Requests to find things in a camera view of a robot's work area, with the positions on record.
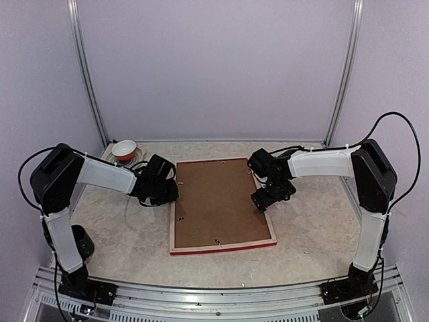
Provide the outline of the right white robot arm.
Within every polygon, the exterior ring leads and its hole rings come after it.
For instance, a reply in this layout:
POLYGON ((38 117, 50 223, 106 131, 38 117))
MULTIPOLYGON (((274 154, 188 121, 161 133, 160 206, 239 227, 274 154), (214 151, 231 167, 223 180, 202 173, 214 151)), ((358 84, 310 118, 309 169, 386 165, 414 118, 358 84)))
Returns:
POLYGON ((343 282, 343 292, 358 297, 369 286, 364 272, 377 262, 386 230, 389 208, 395 194, 397 174, 379 144, 372 139, 341 148, 306 149, 292 146, 277 152, 263 148, 252 153, 247 161, 262 186, 251 195, 260 212, 272 204, 288 201, 296 192, 295 178, 337 176, 355 181, 361 212, 361 231, 352 266, 355 272, 343 282))

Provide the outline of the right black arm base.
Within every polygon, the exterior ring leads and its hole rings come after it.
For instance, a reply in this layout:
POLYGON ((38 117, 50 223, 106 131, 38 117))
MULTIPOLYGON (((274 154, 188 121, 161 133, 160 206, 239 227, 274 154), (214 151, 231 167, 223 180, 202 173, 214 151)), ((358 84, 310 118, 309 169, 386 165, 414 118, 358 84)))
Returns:
POLYGON ((375 267, 364 272, 351 264, 346 278, 341 280, 331 278, 322 283, 320 291, 323 303, 330 305, 376 293, 379 289, 373 275, 375 267))

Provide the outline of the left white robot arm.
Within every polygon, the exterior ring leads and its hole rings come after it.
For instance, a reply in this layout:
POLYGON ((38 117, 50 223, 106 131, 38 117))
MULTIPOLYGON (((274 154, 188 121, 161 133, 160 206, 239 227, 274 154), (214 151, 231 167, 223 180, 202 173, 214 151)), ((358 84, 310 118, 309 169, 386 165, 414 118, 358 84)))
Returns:
POLYGON ((154 154, 138 169, 89 156, 66 144, 47 148, 47 156, 30 176, 60 267, 72 273, 66 284, 79 298, 94 291, 91 279, 76 272, 84 266, 70 224, 70 202, 77 184, 88 184, 129 195, 144 207, 159 207, 179 197, 176 166, 154 154))

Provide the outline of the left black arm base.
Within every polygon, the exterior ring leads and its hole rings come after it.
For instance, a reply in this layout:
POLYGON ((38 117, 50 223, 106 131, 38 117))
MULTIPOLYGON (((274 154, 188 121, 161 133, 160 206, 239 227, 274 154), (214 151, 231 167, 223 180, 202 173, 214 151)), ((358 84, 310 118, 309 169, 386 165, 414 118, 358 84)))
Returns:
POLYGON ((61 282, 58 291, 60 294, 92 302, 93 304, 112 306, 117 292, 117 285, 90 279, 84 264, 72 273, 61 269, 61 282))

